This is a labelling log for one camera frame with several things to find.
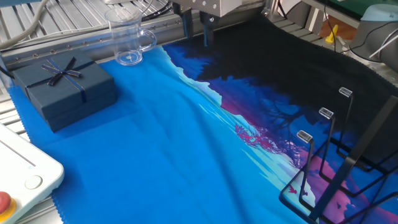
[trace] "metal grating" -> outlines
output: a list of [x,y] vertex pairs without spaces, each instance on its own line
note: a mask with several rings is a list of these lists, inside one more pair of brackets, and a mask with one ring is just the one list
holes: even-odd
[[[167,5],[168,0],[153,0],[143,16],[152,14]],[[55,32],[84,29],[106,25],[105,12],[114,7],[147,8],[150,1],[131,1],[107,5],[101,0],[50,0],[40,18],[40,25],[27,39]],[[32,23],[39,2],[0,8],[0,42],[19,35]]]

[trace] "cloth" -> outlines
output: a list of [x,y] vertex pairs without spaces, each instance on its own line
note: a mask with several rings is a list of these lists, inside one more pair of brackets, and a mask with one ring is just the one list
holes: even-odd
[[[102,64],[118,102],[55,134],[22,92],[10,89],[32,143],[65,167],[53,193],[65,223],[304,223],[278,199],[308,155],[295,133],[310,133],[318,148],[330,127],[318,110],[344,117],[344,86],[358,98],[345,135],[352,145],[397,91],[360,63],[264,18],[215,32],[215,40],[208,48],[202,36],[157,47],[134,67]],[[305,187],[312,205],[326,186],[317,175],[319,157],[314,161]],[[340,163],[330,153],[326,174]],[[377,175],[355,169],[346,186],[357,189]],[[302,208],[299,187],[286,197]],[[340,222],[374,192],[339,193],[325,215]],[[391,203],[364,223],[397,222]]]
[[286,221],[287,208],[263,204],[279,191],[257,180],[235,119],[184,80],[161,48],[134,67],[101,66],[114,77],[118,102],[55,134],[22,91],[10,89],[32,143],[65,168],[52,195],[64,223]]

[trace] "ribbon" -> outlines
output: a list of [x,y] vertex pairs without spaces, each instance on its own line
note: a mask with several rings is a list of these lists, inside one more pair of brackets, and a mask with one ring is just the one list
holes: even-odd
[[27,91],[29,88],[33,88],[33,87],[36,87],[36,86],[39,86],[39,85],[43,85],[44,83],[47,83],[50,86],[54,86],[59,81],[59,79],[61,79],[63,77],[63,78],[66,78],[74,87],[76,87],[80,91],[81,98],[83,99],[83,102],[85,103],[86,102],[85,89],[81,85],[79,85],[79,83],[77,83],[75,80],[73,80],[71,78],[71,75],[73,75],[74,77],[80,78],[81,73],[78,72],[78,71],[83,69],[83,68],[86,68],[86,67],[88,67],[88,66],[90,66],[92,64],[94,64],[94,61],[85,63],[84,65],[80,65],[80,66],[78,66],[76,68],[73,68],[75,66],[75,63],[76,63],[76,58],[73,57],[70,60],[70,62],[68,63],[68,65],[67,65],[67,67],[65,69],[60,68],[51,58],[48,59],[47,61],[52,65],[52,67],[50,67],[48,65],[42,65],[42,68],[44,70],[46,70],[46,71],[54,73],[55,75],[53,77],[46,78],[45,80],[39,81],[37,83],[33,83],[31,85],[27,85],[25,87],[25,90],[26,90],[28,99],[30,100],[30,96],[29,96],[29,93]]

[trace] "glass cup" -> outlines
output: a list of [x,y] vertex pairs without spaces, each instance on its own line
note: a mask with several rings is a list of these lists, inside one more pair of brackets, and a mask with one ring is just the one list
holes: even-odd
[[[114,56],[122,65],[136,65],[142,60],[142,53],[156,46],[156,36],[142,29],[142,13],[137,7],[115,7],[105,13],[112,33]],[[142,36],[152,39],[150,45],[141,46]]]

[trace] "emergency stop button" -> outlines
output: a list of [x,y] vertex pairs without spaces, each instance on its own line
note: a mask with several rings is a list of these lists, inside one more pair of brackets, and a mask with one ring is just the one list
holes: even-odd
[[0,192],[0,222],[6,221],[15,212],[17,203],[6,192]]

